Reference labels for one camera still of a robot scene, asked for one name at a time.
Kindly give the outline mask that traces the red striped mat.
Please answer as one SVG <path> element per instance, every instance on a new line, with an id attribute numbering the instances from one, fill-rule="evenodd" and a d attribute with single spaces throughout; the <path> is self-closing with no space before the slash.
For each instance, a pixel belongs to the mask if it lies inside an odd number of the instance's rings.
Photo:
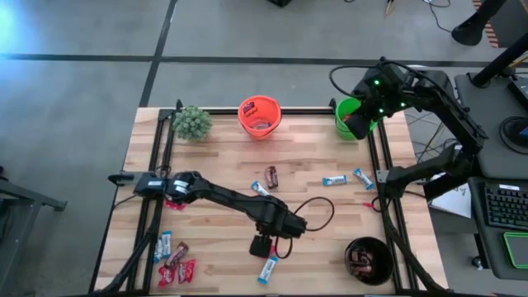
<path id="1" fill-rule="evenodd" d="M 472 2 L 473 2 L 474 7 L 476 9 L 478 9 L 478 8 L 480 8 L 482 6 L 483 0 L 472 0 Z M 493 48 L 498 48 L 499 47 L 497 35 L 495 34 L 495 31 L 492 28 L 492 25 L 491 25 L 491 23 L 489 21 L 486 23 L 486 25 L 485 25 L 485 27 L 483 29 L 483 33 L 486 35 L 489 44 Z"/>

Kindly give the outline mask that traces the black aluminium table frame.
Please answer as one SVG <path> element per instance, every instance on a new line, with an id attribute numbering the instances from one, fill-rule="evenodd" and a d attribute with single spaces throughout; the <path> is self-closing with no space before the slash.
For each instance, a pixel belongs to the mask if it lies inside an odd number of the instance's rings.
<path id="1" fill-rule="evenodd" d="M 355 238 L 384 239 L 380 215 L 363 206 L 374 198 L 356 179 L 343 186 L 324 186 L 324 177 L 351 175 L 360 168 L 372 174 L 384 166 L 383 141 L 346 141 L 338 137 L 328 107 L 288 107 L 278 128 L 264 140 L 255 140 L 238 123 L 234 109 L 211 111 L 213 126 L 205 141 L 175 140 L 165 155 L 170 122 L 163 108 L 137 110 L 124 161 L 127 172 L 154 170 L 167 163 L 172 172 L 194 170 L 213 183 L 243 194 L 254 181 L 262 182 L 267 167 L 275 166 L 276 195 L 298 210 L 309 231 L 292 243 L 281 241 L 281 259 L 268 285 L 257 277 L 264 260 L 249 253 L 255 225 L 245 214 L 207 200 L 184 210 L 172 210 L 133 197 L 132 186 L 115 195 L 91 287 L 100 290 L 121 270 L 140 236 L 158 215 L 160 228 L 172 232 L 172 242 L 186 243 L 188 257 L 196 259 L 190 283 L 158 287 L 159 266 L 152 251 L 140 257 L 134 279 L 126 288 L 142 295 L 308 295 L 391 294 L 397 285 L 409 287 L 404 261 L 396 279 L 368 286 L 347 273 L 343 256 Z"/>

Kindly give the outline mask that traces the black stand foot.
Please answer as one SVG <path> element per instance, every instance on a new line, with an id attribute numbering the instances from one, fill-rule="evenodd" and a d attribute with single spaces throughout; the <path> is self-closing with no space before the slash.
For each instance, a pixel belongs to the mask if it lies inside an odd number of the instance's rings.
<path id="1" fill-rule="evenodd" d="M 481 5 L 468 19 L 455 27 L 450 35 L 462 45 L 475 46 L 483 36 L 485 26 L 502 8 L 507 0 L 479 0 Z"/>

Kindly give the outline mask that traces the orange plastic bucket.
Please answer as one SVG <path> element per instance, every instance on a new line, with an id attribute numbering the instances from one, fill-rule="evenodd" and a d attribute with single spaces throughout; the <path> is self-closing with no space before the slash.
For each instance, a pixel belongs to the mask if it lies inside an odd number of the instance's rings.
<path id="1" fill-rule="evenodd" d="M 243 106 L 254 101 L 257 111 L 249 117 L 243 115 Z M 238 122 L 243 129 L 254 139 L 265 139 L 278 127 L 282 119 L 281 106 L 276 99 L 264 95 L 255 95 L 245 99 L 238 107 Z M 251 128 L 255 120 L 266 120 L 271 122 L 271 127 L 265 130 Z"/>

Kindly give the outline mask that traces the backlit black keyboard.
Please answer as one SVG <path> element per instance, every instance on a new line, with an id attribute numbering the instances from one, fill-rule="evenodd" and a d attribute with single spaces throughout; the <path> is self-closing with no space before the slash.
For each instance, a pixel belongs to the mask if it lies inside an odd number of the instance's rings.
<path id="1" fill-rule="evenodd" d="M 489 225 L 528 231 L 528 189 L 485 184 L 483 190 Z"/>

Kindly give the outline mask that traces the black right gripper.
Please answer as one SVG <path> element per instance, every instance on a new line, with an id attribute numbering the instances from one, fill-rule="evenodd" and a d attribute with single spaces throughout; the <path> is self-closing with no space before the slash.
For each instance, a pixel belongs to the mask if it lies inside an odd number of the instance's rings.
<path id="1" fill-rule="evenodd" d="M 368 68 L 353 94 L 360 106 L 353 112 L 366 120 L 380 120 L 408 108 L 402 87 L 405 72 L 394 64 Z"/>

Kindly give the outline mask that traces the grey metal side table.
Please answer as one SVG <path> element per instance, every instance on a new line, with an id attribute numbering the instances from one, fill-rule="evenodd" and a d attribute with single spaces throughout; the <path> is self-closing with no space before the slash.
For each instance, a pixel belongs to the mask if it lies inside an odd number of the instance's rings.
<path id="1" fill-rule="evenodd" d="M 57 200 L 10 182 L 0 166 L 0 297 L 6 296 L 13 274 L 43 206 L 64 211 L 67 201 Z"/>

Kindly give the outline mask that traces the black desk device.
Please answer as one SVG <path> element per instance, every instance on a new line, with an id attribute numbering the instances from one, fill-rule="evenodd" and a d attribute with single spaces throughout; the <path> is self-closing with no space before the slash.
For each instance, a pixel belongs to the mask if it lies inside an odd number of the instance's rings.
<path id="1" fill-rule="evenodd" d="M 507 88 L 517 100 L 528 101 L 528 78 L 515 78 L 507 85 Z"/>

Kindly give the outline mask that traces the green-rimmed black pad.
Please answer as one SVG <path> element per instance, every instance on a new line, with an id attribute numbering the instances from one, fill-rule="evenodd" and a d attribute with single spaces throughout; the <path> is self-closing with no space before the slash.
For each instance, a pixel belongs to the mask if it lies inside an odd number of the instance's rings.
<path id="1" fill-rule="evenodd" d="M 528 233 L 506 232 L 502 238 L 511 265 L 516 269 L 528 269 Z"/>

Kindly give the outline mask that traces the black plastic bucket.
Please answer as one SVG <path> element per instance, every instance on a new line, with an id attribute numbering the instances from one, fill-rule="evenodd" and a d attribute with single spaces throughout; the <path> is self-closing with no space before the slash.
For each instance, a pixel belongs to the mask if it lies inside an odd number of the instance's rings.
<path id="1" fill-rule="evenodd" d="M 372 254 L 372 272 L 366 278 L 357 278 L 351 273 L 351 251 L 364 248 Z M 383 285 L 390 280 L 394 272 L 394 260 L 388 246 L 377 238 L 362 237 L 352 240 L 344 252 L 344 264 L 347 272 L 366 285 Z"/>

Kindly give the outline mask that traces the white paper sheet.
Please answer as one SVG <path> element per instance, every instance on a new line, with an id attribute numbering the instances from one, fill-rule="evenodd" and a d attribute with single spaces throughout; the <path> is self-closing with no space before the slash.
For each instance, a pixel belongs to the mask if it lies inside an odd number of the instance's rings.
<path id="1" fill-rule="evenodd" d="M 472 218 L 472 200 L 469 185 L 465 183 L 433 199 L 430 207 L 453 215 Z"/>

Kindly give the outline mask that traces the black stand pole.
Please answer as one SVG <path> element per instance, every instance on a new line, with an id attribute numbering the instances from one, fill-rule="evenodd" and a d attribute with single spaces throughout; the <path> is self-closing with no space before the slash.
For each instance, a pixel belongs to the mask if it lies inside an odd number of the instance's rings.
<path id="1" fill-rule="evenodd" d="M 498 75 L 515 59 L 522 56 L 528 50 L 528 33 L 522 36 L 512 46 L 508 47 L 488 66 L 475 75 L 470 75 L 470 81 L 475 87 L 484 87 L 491 78 Z"/>

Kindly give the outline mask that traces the grey desk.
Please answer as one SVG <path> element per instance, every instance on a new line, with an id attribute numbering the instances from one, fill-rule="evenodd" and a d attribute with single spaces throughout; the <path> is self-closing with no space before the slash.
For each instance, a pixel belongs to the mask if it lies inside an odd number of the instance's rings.
<path id="1" fill-rule="evenodd" d="M 475 223 L 483 246 L 482 259 L 488 262 L 493 274 L 503 280 L 528 281 L 528 269 L 516 269 L 508 259 L 503 234 L 506 229 L 488 225 L 483 186 L 519 186 L 528 191 L 528 155 L 510 150 L 499 134 L 500 124 L 512 116 L 528 118 L 528 111 L 520 105 L 507 85 L 508 78 L 494 78 L 487 87 L 474 86 L 468 75 L 455 77 L 456 90 L 469 115 L 488 135 L 478 153 L 481 173 L 468 180 L 472 195 Z"/>

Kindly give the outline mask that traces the round black device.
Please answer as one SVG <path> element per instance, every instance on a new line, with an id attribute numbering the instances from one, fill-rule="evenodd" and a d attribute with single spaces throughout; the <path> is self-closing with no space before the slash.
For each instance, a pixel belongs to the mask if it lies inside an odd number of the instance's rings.
<path id="1" fill-rule="evenodd" d="M 528 118 L 511 116 L 499 125 L 503 144 L 515 153 L 528 155 Z"/>

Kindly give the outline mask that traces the green plant in white pot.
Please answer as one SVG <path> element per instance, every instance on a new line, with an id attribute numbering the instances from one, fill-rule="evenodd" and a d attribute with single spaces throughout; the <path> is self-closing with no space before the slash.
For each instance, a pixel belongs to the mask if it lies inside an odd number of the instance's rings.
<path id="1" fill-rule="evenodd" d="M 211 116 L 197 106 L 179 110 L 172 120 L 172 130 L 179 139 L 202 141 L 212 127 Z"/>

